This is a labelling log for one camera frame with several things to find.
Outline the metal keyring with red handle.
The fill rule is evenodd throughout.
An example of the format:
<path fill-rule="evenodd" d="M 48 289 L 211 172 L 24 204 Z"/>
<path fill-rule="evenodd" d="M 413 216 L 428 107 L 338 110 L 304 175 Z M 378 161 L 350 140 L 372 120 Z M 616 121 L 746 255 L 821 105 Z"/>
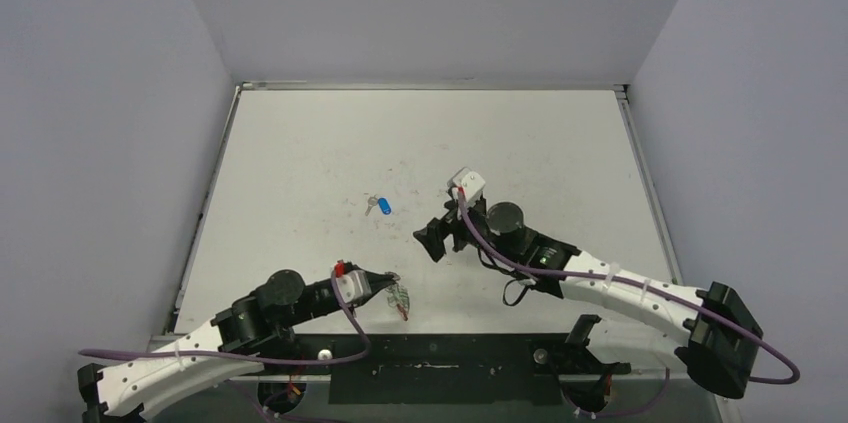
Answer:
<path fill-rule="evenodd" d="M 391 276 L 392 282 L 386 289 L 388 304 L 398 312 L 403 321 L 408 321 L 411 310 L 409 292 L 400 283 L 400 276 L 398 274 L 391 273 Z"/>

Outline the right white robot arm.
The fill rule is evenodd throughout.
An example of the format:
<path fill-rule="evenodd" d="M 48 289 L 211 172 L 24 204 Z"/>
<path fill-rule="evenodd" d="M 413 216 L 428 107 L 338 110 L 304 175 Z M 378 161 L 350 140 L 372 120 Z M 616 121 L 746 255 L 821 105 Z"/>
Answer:
<path fill-rule="evenodd" d="M 506 258 L 503 273 L 529 289 L 638 320 L 676 342 L 675 358 L 699 386 L 726 398 L 744 396 L 759 350 L 753 340 L 763 331 L 734 288 L 681 286 L 623 270 L 526 226 L 512 202 L 488 207 L 479 199 L 468 207 L 468 221 L 457 202 L 445 207 L 444 216 L 413 233 L 433 261 L 446 255 L 447 238 L 456 252 L 473 246 L 491 269 Z"/>

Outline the blue capped key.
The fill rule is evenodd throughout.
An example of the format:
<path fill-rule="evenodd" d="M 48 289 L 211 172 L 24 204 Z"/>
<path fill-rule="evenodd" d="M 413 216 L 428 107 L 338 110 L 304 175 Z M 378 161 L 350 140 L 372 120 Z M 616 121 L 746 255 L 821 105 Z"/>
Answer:
<path fill-rule="evenodd" d="M 371 195 L 366 200 L 366 210 L 364 215 L 369 216 L 374 211 L 379 211 L 383 215 L 390 215 L 392 213 L 392 208 L 386 198 Z"/>

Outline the green capped key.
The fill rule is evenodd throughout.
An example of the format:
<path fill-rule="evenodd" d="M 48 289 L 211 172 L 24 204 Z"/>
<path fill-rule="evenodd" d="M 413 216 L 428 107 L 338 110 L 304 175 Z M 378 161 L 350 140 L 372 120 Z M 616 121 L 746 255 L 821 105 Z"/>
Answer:
<path fill-rule="evenodd" d="M 400 307 L 408 307 L 409 306 L 409 295 L 408 291 L 405 287 L 400 284 L 395 284 L 390 288 L 390 294 L 392 297 L 393 305 Z"/>

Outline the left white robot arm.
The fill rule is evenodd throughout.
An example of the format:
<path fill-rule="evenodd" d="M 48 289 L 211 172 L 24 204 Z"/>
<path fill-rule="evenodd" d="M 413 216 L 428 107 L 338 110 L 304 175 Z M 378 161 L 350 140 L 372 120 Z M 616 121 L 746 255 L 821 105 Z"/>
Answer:
<path fill-rule="evenodd" d="M 328 278 L 308 284 L 292 269 L 279 270 L 196 329 L 149 352 L 83 349 L 91 363 L 77 372 L 85 422 L 148 422 L 180 400 L 268 368 L 282 374 L 307 367 L 353 363 L 368 356 L 368 336 L 356 308 L 396 285 L 399 275 L 374 273 L 340 261 Z M 296 326 L 342 312 L 363 343 L 342 356 L 310 350 Z"/>

